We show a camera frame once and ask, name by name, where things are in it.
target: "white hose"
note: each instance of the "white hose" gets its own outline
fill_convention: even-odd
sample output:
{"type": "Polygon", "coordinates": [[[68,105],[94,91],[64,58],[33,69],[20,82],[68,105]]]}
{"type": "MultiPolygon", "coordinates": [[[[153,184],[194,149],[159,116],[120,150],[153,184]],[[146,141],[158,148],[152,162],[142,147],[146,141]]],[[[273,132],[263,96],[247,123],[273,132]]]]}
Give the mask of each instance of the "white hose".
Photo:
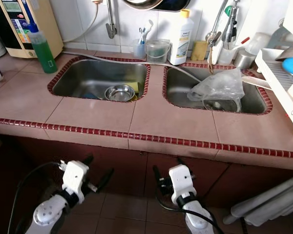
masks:
{"type": "Polygon", "coordinates": [[[150,63],[150,62],[122,62],[122,61],[114,61],[114,60],[108,60],[108,59],[104,59],[104,58],[99,58],[99,57],[95,57],[95,56],[91,56],[91,55],[86,55],[86,54],[82,54],[82,53],[75,53],[75,52],[69,52],[69,51],[63,51],[63,54],[68,54],[68,55],[78,55],[78,56],[84,56],[84,57],[88,57],[91,59],[96,59],[96,60],[100,60],[100,61],[105,61],[105,62],[113,62],[113,63],[121,63],[121,64],[142,64],[142,65],[159,65],[159,66],[164,66],[164,67],[171,67],[173,69],[176,69],[184,74],[186,74],[187,76],[191,77],[192,79],[196,80],[197,82],[201,82],[198,78],[196,78],[195,76],[191,75],[189,72],[186,72],[185,70],[182,70],[179,67],[176,67],[174,65],[171,64],[167,64],[167,63],[150,63]]]}
{"type": "Polygon", "coordinates": [[[82,35],[84,35],[86,32],[88,32],[88,30],[91,28],[91,26],[93,25],[94,21],[97,18],[97,15],[98,15],[99,7],[98,7],[98,4],[95,4],[95,5],[96,5],[96,13],[95,13],[93,19],[91,20],[90,24],[88,25],[87,29],[84,30],[79,36],[71,38],[71,39],[63,40],[63,42],[70,42],[72,40],[76,40],[77,38],[80,38],[82,35]]]}

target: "green bottle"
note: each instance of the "green bottle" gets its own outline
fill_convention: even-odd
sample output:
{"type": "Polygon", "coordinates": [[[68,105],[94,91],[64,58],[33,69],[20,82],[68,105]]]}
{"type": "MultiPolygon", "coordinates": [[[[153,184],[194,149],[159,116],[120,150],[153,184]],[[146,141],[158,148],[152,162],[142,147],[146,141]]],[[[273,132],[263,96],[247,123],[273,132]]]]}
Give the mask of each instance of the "green bottle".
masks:
{"type": "Polygon", "coordinates": [[[28,36],[35,50],[37,58],[45,73],[54,73],[58,70],[52,56],[49,44],[43,32],[38,31],[36,24],[29,24],[28,36]]]}

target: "clear plastic bag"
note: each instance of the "clear plastic bag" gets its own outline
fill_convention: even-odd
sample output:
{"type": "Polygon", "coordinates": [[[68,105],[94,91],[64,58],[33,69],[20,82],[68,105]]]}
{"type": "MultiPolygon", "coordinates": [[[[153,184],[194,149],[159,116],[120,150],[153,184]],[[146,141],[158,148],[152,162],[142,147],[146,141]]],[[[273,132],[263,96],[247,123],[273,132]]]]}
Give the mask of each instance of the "clear plastic bag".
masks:
{"type": "Polygon", "coordinates": [[[239,100],[244,96],[239,68],[211,75],[195,85],[187,97],[191,101],[239,100]]]}

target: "red mosaic border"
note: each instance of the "red mosaic border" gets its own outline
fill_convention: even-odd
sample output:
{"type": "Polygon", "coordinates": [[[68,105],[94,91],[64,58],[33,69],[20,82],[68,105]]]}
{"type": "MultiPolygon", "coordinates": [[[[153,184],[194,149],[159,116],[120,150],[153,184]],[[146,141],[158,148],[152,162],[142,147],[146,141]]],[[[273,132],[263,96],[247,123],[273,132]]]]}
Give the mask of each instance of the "red mosaic border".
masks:
{"type": "MultiPolygon", "coordinates": [[[[197,64],[197,63],[183,63],[180,65],[180,67],[196,67],[196,68],[205,68],[208,69],[208,64],[197,64]]],[[[234,66],[224,66],[224,65],[214,65],[214,70],[230,70],[234,69],[234,66]]],[[[167,98],[167,71],[169,67],[164,68],[164,79],[163,79],[163,90],[162,90],[162,95],[165,98],[167,102],[169,102],[171,105],[176,106],[175,104],[171,103],[168,98],[167,98]]],[[[247,76],[251,77],[257,77],[256,74],[254,74],[250,70],[242,70],[242,73],[247,76]]],[[[233,114],[240,114],[240,115],[252,115],[252,116],[262,116],[269,114],[272,111],[273,104],[272,101],[270,100],[268,94],[266,93],[264,88],[257,87],[260,95],[262,96],[262,99],[264,100],[266,104],[266,110],[263,113],[260,114],[251,114],[251,113],[237,113],[237,112],[232,112],[233,114]]]]}
{"type": "Polygon", "coordinates": [[[104,129],[82,128],[82,127],[76,127],[76,126],[38,123],[38,122],[21,121],[21,120],[13,120],[13,119],[5,119],[5,118],[0,118],[0,124],[41,128],[41,129],[49,129],[49,130],[68,131],[68,132],[75,132],[75,133],[81,133],[81,134],[94,134],[94,135],[101,135],[101,136],[108,136],[108,137],[128,138],[128,139],[135,139],[135,140],[145,140],[145,141],[153,141],[153,142],[159,142],[159,143],[185,145],[185,146],[216,149],[216,150],[226,150],[226,151],[234,151],[234,152],[249,153],[249,154],[256,154],[256,155],[293,158],[293,151],[264,149],[264,148],[256,148],[256,147],[249,147],[249,146],[242,146],[242,145],[231,145],[231,144],[223,144],[223,143],[207,142],[207,141],[199,141],[199,140],[189,140],[189,139],[166,137],[166,136],[153,136],[153,135],[145,135],[145,134],[126,133],[126,132],[118,132],[118,131],[111,131],[111,130],[104,130],[104,129]]]}
{"type": "MultiPolygon", "coordinates": [[[[139,59],[130,59],[130,58],[109,58],[109,57],[101,57],[103,59],[108,59],[108,60],[113,60],[113,61],[121,61],[121,62],[143,62],[142,60],[139,59]]],[[[78,56],[75,58],[72,58],[70,61],[68,61],[65,66],[55,75],[55,77],[48,83],[47,88],[48,91],[52,94],[55,95],[53,92],[53,87],[56,85],[56,83],[60,80],[60,78],[63,76],[63,74],[67,71],[67,69],[75,62],[78,62],[83,59],[92,59],[93,58],[88,58],[84,56],[78,56]]],[[[148,90],[148,84],[149,84],[149,78],[150,78],[150,73],[151,73],[151,66],[150,65],[145,65],[146,66],[146,80],[145,80],[145,87],[143,90],[143,94],[141,97],[139,97],[137,100],[140,100],[147,94],[148,90]]]]}

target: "tiled countertop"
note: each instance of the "tiled countertop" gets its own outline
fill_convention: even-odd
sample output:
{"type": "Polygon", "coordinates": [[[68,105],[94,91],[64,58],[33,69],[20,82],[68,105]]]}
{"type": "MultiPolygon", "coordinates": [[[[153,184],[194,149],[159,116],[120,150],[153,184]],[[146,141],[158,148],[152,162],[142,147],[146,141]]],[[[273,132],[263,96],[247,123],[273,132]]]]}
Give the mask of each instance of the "tiled countertop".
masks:
{"type": "MultiPolygon", "coordinates": [[[[58,69],[74,57],[59,55],[58,69]]],[[[293,169],[293,125],[271,91],[266,92],[272,111],[257,116],[170,104],[162,94],[161,66],[151,66],[146,96],[130,103],[52,95],[47,84],[57,73],[44,74],[35,59],[6,54],[0,69],[5,77],[0,83],[0,134],[293,169]]]]}

